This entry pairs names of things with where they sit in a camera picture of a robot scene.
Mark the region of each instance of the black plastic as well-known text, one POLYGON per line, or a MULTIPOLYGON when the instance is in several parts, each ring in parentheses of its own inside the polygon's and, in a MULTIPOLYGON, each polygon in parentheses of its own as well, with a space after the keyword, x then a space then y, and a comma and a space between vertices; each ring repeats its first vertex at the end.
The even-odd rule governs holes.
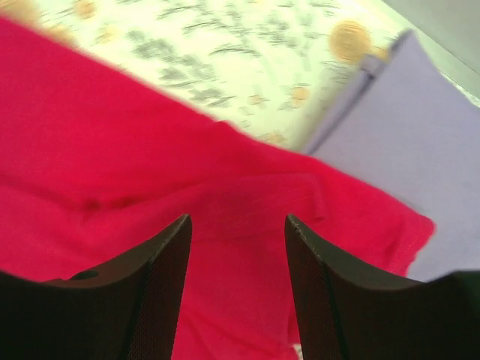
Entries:
POLYGON ((480 272, 398 277, 292 215, 285 236, 304 360, 480 359, 480 272))
POLYGON ((0 359, 170 359, 190 246, 184 215, 70 280, 0 272, 0 359))

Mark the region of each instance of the yellow flower print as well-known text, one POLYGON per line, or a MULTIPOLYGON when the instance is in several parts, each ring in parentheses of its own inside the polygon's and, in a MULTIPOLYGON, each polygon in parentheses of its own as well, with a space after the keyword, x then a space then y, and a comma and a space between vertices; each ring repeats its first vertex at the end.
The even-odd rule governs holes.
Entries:
POLYGON ((118 29, 113 24, 106 24, 99 29, 97 42, 100 44, 109 43, 118 34, 118 29))
POLYGON ((46 27, 44 30, 46 36, 61 44, 72 47, 76 43, 73 32, 65 25, 58 24, 50 27, 46 27))
POLYGON ((276 145, 276 146, 282 145, 287 140, 287 139, 285 139, 285 136, 283 136, 278 131, 273 131, 271 133, 265 133, 262 136, 260 136, 259 139, 261 141, 265 142, 265 143, 269 143, 269 144, 276 145))
POLYGON ((296 86, 292 89, 292 105, 297 108, 301 107, 310 96, 310 90, 308 87, 302 85, 296 86))
POLYGON ((35 29, 41 12, 32 0, 0 0, 0 16, 35 29))
POLYGON ((346 20, 333 28, 328 45, 339 62, 354 65, 371 51, 371 38, 362 24, 346 20))
POLYGON ((282 103, 278 110, 292 110, 302 107, 306 100, 310 97, 310 84, 305 83, 296 83, 292 87, 285 88, 286 95, 288 95, 289 100, 285 103, 282 103))
POLYGON ((259 86, 254 86, 254 93, 249 96, 247 100, 250 105, 258 107, 265 107, 265 102, 269 101, 269 99, 262 95, 262 90, 259 86))
POLYGON ((372 55, 375 55, 384 62, 387 62, 390 58, 390 52, 383 47, 376 47, 372 50, 372 55))
POLYGON ((80 19, 90 19, 97 13, 97 5, 92 0, 75 0, 73 12, 80 19))

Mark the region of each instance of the floral bedsheet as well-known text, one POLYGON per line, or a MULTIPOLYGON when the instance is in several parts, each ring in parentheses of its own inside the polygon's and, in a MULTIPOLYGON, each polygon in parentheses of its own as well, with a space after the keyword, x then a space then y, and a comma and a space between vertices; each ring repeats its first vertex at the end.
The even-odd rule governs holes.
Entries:
POLYGON ((351 0, 0 0, 2 14, 288 149, 402 30, 351 0))

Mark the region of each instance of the red fabric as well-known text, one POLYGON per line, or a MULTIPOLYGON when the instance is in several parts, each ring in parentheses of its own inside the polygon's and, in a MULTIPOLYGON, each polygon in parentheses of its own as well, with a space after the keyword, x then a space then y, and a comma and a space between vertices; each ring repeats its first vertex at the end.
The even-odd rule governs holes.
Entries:
POLYGON ((371 186, 7 21, 0 44, 0 268, 68 278, 191 214, 175 360, 296 358, 288 213, 397 274, 432 233, 371 186))

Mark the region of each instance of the lavender fabric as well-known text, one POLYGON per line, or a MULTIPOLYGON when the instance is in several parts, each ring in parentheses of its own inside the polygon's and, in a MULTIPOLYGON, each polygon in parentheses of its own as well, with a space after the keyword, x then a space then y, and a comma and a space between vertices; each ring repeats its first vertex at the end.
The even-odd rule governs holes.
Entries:
POLYGON ((409 276, 480 269, 480 110, 413 32, 389 63, 367 56, 304 153, 383 189, 436 223, 409 276))

